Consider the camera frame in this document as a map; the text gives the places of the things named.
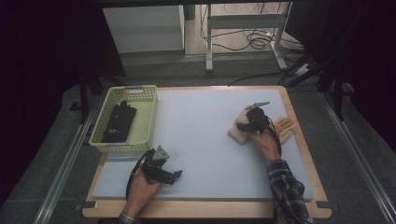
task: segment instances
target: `person's right hand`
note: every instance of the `person's right hand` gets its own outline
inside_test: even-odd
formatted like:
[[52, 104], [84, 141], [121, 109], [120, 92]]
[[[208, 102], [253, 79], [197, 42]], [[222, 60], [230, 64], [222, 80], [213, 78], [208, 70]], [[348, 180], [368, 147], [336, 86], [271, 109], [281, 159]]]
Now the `person's right hand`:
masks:
[[268, 161], [281, 160], [275, 139], [268, 130], [265, 129], [262, 133], [250, 133], [249, 135], [259, 150], [262, 151], [265, 159]]
[[134, 180], [131, 189], [129, 190], [129, 197], [127, 204], [122, 212], [128, 217], [136, 218], [140, 210], [154, 198], [155, 194], [160, 189], [163, 183], [157, 182], [150, 184], [141, 168], [138, 168], [134, 173]]

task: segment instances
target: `black curtain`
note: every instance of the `black curtain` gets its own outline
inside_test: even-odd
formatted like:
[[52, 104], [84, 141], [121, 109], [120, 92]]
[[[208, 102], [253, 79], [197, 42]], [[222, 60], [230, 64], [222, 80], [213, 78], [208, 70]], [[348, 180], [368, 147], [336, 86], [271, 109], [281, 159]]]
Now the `black curtain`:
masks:
[[372, 1], [340, 60], [345, 81], [355, 89], [352, 103], [394, 151], [395, 11], [396, 1]]
[[82, 72], [88, 80], [125, 75], [99, 4], [2, 1], [0, 16], [4, 202]]

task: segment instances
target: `black cable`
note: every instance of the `black cable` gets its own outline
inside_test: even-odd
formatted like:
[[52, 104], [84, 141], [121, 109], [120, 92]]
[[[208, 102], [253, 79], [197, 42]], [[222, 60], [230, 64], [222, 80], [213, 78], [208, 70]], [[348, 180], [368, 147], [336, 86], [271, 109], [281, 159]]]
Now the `black cable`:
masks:
[[274, 138], [274, 140], [276, 142], [277, 152], [279, 153], [279, 155], [282, 155], [282, 145], [280, 144], [279, 137], [277, 136], [275, 125], [274, 125], [274, 123], [272, 122], [272, 120], [270, 118], [268, 118], [268, 120], [270, 121], [270, 123], [272, 124], [273, 127], [271, 128], [269, 125], [265, 125], [265, 128], [273, 136], [273, 138]]
[[[301, 57], [291, 68], [284, 70], [284, 71], [280, 71], [280, 72], [274, 72], [274, 73], [265, 73], [265, 74], [258, 74], [258, 75], [253, 75], [253, 76], [248, 76], [248, 77], [240, 77], [232, 82], [230, 82], [227, 86], [230, 87], [231, 85], [233, 85], [235, 82], [241, 81], [241, 80], [245, 80], [245, 79], [249, 79], [249, 78], [254, 78], [254, 77], [263, 77], [263, 76], [269, 76], [269, 75], [277, 75], [277, 74], [282, 74], [282, 73], [288, 73], [289, 71], [293, 70], [294, 68], [296, 68], [297, 66], [301, 65], [301, 60], [303, 59], [303, 57]], [[283, 83], [285, 79], [285, 76], [283, 76], [279, 81], [278, 81], [278, 85], [280, 85], [279, 83]]]
[[279, 6], [277, 7], [277, 12], [276, 13], [279, 13], [279, 10], [280, 10], [280, 4], [281, 4], [282, 2], [279, 2]]
[[[265, 4], [262, 5], [260, 13], [263, 12], [264, 7], [265, 7]], [[227, 10], [225, 4], [224, 4], [224, 9], [227, 11], [227, 13], [230, 14], [230, 12]], [[206, 11], [207, 11], [207, 6], [205, 8], [205, 12], [204, 12], [204, 15], [203, 15], [202, 14], [202, 5], [201, 5], [200, 6], [200, 14], [201, 14], [201, 31], [200, 31], [200, 35], [201, 35], [201, 38], [204, 39], [205, 41], [207, 41], [207, 37], [205, 36], [205, 32], [204, 32], [204, 20], [205, 20]], [[241, 32], [245, 32], [245, 31], [252, 31], [252, 33], [247, 35], [247, 40], [249, 41], [248, 44], [246, 46], [240, 48], [240, 49], [231, 49], [231, 48], [225, 47], [225, 46], [220, 45], [220, 44], [213, 44], [212, 43], [212, 45], [213, 46], [218, 46], [218, 47], [221, 47], [221, 48], [225, 48], [225, 49], [228, 49], [228, 50], [238, 51], [238, 50], [246, 49], [249, 46], [253, 47], [254, 49], [264, 49], [265, 46], [267, 46], [272, 41], [272, 37], [269, 38], [266, 35], [260, 35], [260, 34], [256, 33], [256, 31], [258, 31], [257, 28], [255, 28], [253, 30], [251, 30], [251, 29], [249, 29], [249, 30], [243, 29], [243, 30], [235, 31], [235, 32], [223, 33], [223, 34], [219, 34], [219, 35], [212, 35], [211, 37], [213, 38], [213, 37], [217, 37], [217, 36], [221, 36], [221, 35], [236, 34], [236, 33], [241, 33]], [[262, 36], [262, 37], [253, 38], [254, 35], [259, 35], [259, 36]]]
[[248, 76], [248, 77], [240, 77], [240, 78], [230, 82], [227, 86], [230, 87], [235, 82], [241, 81], [241, 80], [244, 80], [244, 79], [249, 79], [249, 78], [253, 78], [253, 77], [269, 76], [269, 75], [276, 75], [276, 74], [281, 74], [281, 73], [284, 73], [284, 72], [287, 72], [287, 71], [289, 71], [289, 70], [285, 70], [285, 71], [281, 71], [281, 72], [275, 72], [275, 73], [258, 74], [258, 75]]
[[137, 169], [140, 167], [140, 164], [142, 163], [142, 160], [146, 158], [146, 156], [150, 153], [151, 150], [146, 151], [142, 157], [137, 161], [136, 165], [134, 166], [134, 169], [132, 170], [131, 174], [129, 175], [128, 183], [126, 185], [126, 190], [125, 190], [125, 196], [126, 199], [129, 197], [129, 190], [132, 186], [132, 182], [134, 181], [134, 174], [136, 173]]
[[225, 7], [225, 4], [224, 4], [224, 10], [230, 15], [230, 12], [227, 10], [227, 8]]
[[256, 6], [255, 6], [253, 9], [251, 9], [250, 14], [253, 14], [254, 9], [258, 8], [258, 4], [259, 4], [259, 3], [256, 3]]
[[264, 8], [265, 8], [265, 3], [262, 3], [262, 10], [260, 10], [260, 14], [262, 14], [262, 12], [264, 11]]

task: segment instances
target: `gray floor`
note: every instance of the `gray floor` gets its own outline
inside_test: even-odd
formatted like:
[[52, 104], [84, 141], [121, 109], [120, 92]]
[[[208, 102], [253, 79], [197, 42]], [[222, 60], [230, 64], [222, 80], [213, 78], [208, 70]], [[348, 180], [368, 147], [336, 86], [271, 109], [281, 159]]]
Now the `gray floor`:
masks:
[[[128, 77], [121, 78], [128, 85], [154, 84], [159, 87], [224, 86], [245, 76], [235, 85], [276, 85], [281, 75], [272, 54], [216, 55], [214, 72], [205, 71], [203, 57], [182, 57], [179, 54], [121, 55]], [[302, 127], [306, 143], [317, 167], [320, 180], [333, 205], [332, 216], [317, 223], [388, 223], [367, 187], [361, 172], [349, 154], [340, 133], [337, 132], [327, 107], [315, 90], [317, 77], [312, 77], [288, 93]], [[102, 83], [109, 88], [112, 84]], [[103, 96], [91, 96], [91, 100]], [[53, 178], [76, 132], [80, 114], [70, 111], [79, 101], [78, 87], [64, 94], [63, 107], [49, 135], [29, 169], [13, 190], [0, 212], [0, 223], [33, 223]], [[396, 178], [392, 174], [396, 156], [384, 140], [365, 122], [348, 98], [344, 98], [345, 124], [357, 141], [362, 154], [382, 183], [389, 197], [396, 199]], [[59, 201], [49, 223], [98, 223], [99, 219], [85, 218], [78, 205], [85, 201], [100, 153], [85, 144], [67, 177]], [[195, 219], [143, 220], [144, 223], [271, 223], [269, 220], [249, 219]]]

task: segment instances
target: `human hand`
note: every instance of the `human hand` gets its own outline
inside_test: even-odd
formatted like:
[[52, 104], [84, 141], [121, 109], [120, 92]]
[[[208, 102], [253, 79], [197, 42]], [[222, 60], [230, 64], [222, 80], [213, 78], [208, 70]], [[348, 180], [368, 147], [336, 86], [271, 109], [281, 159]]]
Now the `human hand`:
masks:
[[248, 133], [244, 133], [241, 130], [238, 129], [236, 126], [237, 123], [243, 123], [246, 124], [248, 123], [248, 117], [247, 117], [247, 112], [248, 110], [244, 109], [242, 112], [239, 114], [239, 116], [236, 118], [235, 122], [233, 123], [233, 127], [228, 131], [228, 135], [235, 140], [236, 142], [240, 144], [244, 144], [248, 140]]
[[259, 150], [262, 151], [265, 159], [268, 161], [281, 159], [277, 150], [276, 141], [267, 129], [265, 129], [262, 133], [250, 133], [249, 135]]
[[140, 210], [154, 198], [162, 184], [161, 182], [150, 184], [142, 169], [138, 168], [134, 173], [127, 204], [123, 208], [122, 213], [128, 217], [135, 218]]

